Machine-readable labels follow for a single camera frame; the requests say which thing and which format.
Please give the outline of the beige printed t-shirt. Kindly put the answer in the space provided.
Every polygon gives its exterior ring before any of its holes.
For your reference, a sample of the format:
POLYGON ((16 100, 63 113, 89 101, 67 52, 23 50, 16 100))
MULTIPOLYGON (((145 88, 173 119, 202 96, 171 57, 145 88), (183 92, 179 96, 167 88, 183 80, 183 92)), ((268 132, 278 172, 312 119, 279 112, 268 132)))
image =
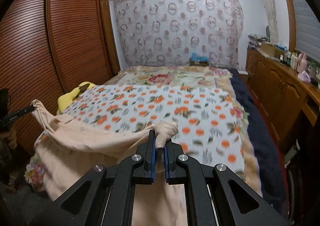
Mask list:
MULTIPOLYGON (((136 153, 148 140, 149 131, 156 134, 156 147, 163 148, 167 140, 178 133, 177 123, 158 122, 140 132, 112 132, 97 129, 70 115, 52 115, 35 99, 31 103, 33 117, 47 134, 35 146, 44 164, 44 188, 52 201, 97 164, 110 167, 136 153)), ((163 165, 156 164, 152 185, 138 185, 135 191, 132 225, 187 225, 182 185, 165 182, 163 165)))

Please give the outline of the folded clothes stack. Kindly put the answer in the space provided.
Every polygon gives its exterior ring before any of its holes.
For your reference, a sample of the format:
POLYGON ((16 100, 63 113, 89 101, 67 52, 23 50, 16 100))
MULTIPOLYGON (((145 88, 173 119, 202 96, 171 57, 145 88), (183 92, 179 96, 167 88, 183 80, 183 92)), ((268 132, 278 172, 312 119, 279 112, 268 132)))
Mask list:
POLYGON ((268 37, 258 35, 258 34, 248 34, 248 47, 250 49, 256 49, 261 47, 263 43, 269 43, 270 39, 268 37))

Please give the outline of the yellow plush toy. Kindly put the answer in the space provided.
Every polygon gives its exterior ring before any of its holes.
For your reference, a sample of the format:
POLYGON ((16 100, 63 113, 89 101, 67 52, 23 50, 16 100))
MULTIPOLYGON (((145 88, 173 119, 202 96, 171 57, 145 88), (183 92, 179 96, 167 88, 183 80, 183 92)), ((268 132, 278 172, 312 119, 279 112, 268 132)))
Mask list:
POLYGON ((65 108, 67 108, 73 101, 81 96, 86 90, 95 87, 95 84, 91 82, 83 82, 79 84, 71 92, 68 92, 57 99, 58 109, 57 115, 60 115, 65 108))

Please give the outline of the dark blue blanket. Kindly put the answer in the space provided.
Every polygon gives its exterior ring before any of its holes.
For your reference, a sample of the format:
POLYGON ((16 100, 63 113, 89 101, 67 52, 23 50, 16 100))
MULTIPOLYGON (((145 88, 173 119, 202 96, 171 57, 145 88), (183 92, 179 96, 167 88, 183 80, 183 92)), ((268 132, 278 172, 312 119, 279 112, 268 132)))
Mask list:
POLYGON ((263 118, 255 106, 254 99, 238 71, 229 69, 232 74, 231 85, 236 100, 248 113, 248 137, 253 145, 253 153, 258 161, 258 175, 261 182, 262 196, 282 216, 287 217, 288 201, 286 180, 280 165, 276 148, 263 118))

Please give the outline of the orange print white blanket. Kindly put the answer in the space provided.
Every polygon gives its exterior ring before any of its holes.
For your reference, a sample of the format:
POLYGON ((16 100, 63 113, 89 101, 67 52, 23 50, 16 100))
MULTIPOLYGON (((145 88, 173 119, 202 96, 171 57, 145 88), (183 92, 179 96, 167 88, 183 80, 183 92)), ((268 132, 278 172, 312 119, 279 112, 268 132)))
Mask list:
POLYGON ((44 129, 35 152, 49 173, 68 168, 76 179, 95 164, 115 165, 163 122, 177 125, 172 141, 200 163, 245 172, 240 119, 218 88, 97 85, 57 116, 42 106, 35 116, 44 129))

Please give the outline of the brown louvered wardrobe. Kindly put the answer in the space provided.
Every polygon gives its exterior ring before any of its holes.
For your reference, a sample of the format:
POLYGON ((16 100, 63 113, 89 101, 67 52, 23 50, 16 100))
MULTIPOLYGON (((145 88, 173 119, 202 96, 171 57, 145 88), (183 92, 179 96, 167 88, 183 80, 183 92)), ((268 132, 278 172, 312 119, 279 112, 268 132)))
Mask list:
POLYGON ((57 99, 120 71, 109 0, 14 0, 1 20, 1 87, 9 110, 57 99))

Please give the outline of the floral bed quilt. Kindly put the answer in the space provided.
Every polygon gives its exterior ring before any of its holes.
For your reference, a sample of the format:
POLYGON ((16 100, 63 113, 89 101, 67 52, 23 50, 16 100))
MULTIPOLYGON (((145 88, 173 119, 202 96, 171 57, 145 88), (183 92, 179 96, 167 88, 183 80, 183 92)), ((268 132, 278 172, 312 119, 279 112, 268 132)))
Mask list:
POLYGON ((184 152, 209 166, 226 163, 261 192, 248 113, 236 100, 231 78, 229 70, 215 67, 129 67, 86 90, 60 115, 113 132, 176 122, 174 140, 184 152))

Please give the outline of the wooden sideboard cabinet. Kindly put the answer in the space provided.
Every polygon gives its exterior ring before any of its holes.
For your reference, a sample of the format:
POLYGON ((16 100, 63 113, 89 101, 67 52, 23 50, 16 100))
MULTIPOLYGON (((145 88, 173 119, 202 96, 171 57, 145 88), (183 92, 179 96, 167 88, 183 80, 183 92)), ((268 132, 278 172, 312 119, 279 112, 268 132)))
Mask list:
POLYGON ((271 127, 271 135, 284 148, 293 139, 299 114, 312 127, 319 119, 319 88, 298 79, 288 66, 247 49, 248 87, 271 127))

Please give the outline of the blue item on box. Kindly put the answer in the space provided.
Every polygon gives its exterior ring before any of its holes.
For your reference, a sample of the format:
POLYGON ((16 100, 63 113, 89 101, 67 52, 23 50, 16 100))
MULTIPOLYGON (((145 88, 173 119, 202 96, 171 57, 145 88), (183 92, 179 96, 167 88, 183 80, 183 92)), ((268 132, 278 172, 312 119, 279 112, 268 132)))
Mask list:
POLYGON ((209 66, 209 58, 200 56, 199 54, 192 52, 191 57, 189 58, 190 66, 209 66))

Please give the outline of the circle pattern lace curtain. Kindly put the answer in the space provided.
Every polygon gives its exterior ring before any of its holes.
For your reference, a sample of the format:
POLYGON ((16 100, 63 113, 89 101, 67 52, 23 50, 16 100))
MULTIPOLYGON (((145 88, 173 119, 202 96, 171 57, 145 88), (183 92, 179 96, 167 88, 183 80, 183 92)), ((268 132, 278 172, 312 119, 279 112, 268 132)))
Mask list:
POLYGON ((239 67, 239 0, 114 0, 114 11, 129 66, 188 65, 196 54, 211 66, 239 67))

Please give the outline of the pink tissue pack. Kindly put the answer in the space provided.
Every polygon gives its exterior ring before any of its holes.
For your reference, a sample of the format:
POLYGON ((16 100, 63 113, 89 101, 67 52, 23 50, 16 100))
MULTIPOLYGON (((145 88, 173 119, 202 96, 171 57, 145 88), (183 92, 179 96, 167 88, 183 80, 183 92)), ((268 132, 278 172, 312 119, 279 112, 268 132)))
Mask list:
POLYGON ((311 78, 306 71, 302 71, 298 74, 298 79, 304 83, 311 83, 311 78))

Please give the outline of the pink bottle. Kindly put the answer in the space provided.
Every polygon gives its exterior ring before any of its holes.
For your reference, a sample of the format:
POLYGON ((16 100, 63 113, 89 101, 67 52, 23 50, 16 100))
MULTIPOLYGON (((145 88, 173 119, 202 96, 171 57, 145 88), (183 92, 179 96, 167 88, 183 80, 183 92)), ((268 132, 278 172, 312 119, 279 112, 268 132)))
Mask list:
POLYGON ((298 56, 297 72, 302 73, 303 71, 307 71, 307 69, 308 69, 307 55, 305 53, 300 53, 298 56))

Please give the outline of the cardboard box on sideboard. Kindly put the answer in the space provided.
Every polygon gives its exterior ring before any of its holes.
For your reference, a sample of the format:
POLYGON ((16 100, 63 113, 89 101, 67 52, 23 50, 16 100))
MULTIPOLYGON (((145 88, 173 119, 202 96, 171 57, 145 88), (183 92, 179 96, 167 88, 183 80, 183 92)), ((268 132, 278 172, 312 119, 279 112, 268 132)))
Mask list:
POLYGON ((270 43, 263 42, 257 50, 265 57, 280 59, 280 56, 284 56, 285 52, 280 48, 270 43))

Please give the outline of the grey window blind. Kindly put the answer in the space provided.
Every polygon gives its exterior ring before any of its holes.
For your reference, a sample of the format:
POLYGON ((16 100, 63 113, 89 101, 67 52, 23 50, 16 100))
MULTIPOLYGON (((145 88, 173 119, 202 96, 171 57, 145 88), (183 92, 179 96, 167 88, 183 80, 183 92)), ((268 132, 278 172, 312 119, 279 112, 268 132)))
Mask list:
POLYGON ((287 0, 295 50, 319 63, 319 20, 305 0, 287 0))

